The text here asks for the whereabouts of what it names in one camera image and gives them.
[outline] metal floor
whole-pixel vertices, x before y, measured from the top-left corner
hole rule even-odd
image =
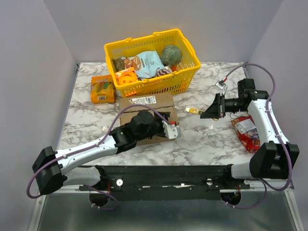
[[[251,205],[262,192],[243,192]],[[44,203],[39,231],[292,231],[285,193],[268,192],[254,209],[233,209],[222,201],[131,201],[114,211],[91,208],[87,193],[53,193]]]

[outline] bolt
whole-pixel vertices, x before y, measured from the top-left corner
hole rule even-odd
[[[213,184],[211,178],[208,178],[208,179],[206,179],[206,180],[207,180],[206,184],[207,184],[208,186],[211,186],[211,185]]]
[[[122,186],[123,185],[123,180],[122,179],[118,179],[116,181],[117,186]]]

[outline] green ball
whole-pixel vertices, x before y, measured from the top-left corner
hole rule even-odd
[[[177,46],[168,45],[163,49],[162,62],[168,66],[178,65],[181,62],[182,56],[182,52]]]

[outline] box label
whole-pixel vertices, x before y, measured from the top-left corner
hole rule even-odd
[[[243,120],[235,125],[239,133],[244,134],[252,129],[255,129],[256,126],[250,119]]]
[[[132,104],[142,104],[142,105],[155,104],[156,103],[156,97],[154,95],[153,96],[146,96],[146,97],[129,99],[129,101]]]

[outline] plastic basket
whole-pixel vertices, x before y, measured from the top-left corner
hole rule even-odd
[[[113,59],[133,57],[143,51],[157,51],[158,55],[161,55],[164,47],[170,44],[178,46],[183,54],[176,71],[169,75],[118,85]],[[171,92],[172,94],[185,92],[195,72],[201,66],[193,47],[179,29],[154,32],[152,35],[137,39],[127,38],[122,41],[107,43],[104,49],[108,70],[122,97],[163,92]]]

